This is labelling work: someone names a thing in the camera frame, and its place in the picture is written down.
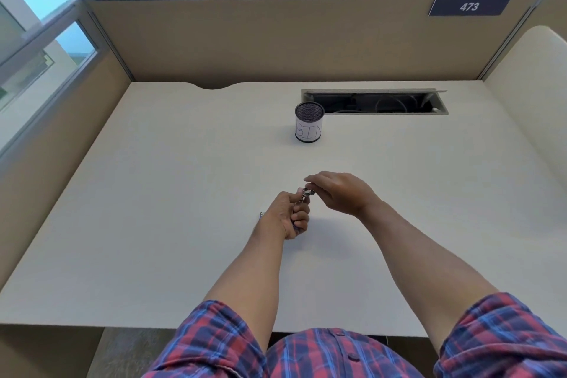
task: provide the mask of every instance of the white desk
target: white desk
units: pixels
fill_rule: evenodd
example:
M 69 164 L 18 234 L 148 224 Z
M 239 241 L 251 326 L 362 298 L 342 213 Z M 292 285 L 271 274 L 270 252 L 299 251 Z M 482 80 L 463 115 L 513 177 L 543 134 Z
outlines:
M 310 88 L 434 87 L 449 115 L 329 115 Z M 567 195 L 482 82 L 132 83 L 0 293 L 0 322 L 174 328 L 281 190 L 352 172 L 567 334 Z M 361 224 L 315 198 L 286 243 L 275 330 L 425 335 Z

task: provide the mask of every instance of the black mesh cup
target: black mesh cup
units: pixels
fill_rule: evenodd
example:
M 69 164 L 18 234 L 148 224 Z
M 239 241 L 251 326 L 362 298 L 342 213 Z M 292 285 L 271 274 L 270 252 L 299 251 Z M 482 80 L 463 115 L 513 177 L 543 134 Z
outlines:
M 316 102 L 303 102 L 295 107 L 295 137 L 309 143 L 321 137 L 323 106 Z

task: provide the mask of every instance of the white paper label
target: white paper label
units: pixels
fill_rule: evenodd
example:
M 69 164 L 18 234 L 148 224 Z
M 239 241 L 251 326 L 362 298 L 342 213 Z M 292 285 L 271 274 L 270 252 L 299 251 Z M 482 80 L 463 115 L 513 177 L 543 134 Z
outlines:
M 321 136 L 322 119 L 315 123 L 306 123 L 295 117 L 295 136 L 303 142 L 315 142 Z

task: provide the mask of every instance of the number sign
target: number sign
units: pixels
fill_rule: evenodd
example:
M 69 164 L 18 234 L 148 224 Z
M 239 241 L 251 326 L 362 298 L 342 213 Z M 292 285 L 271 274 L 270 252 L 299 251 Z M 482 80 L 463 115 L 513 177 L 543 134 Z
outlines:
M 430 17 L 499 16 L 510 0 L 435 0 Z

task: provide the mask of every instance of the person's right hand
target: person's right hand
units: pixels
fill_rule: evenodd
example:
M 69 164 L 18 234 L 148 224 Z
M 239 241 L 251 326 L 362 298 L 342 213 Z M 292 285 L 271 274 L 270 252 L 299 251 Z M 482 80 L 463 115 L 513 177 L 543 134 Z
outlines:
M 322 171 L 309 175 L 306 188 L 315 190 L 322 201 L 332 210 L 361 218 L 372 206 L 381 200 L 370 186 L 350 173 Z

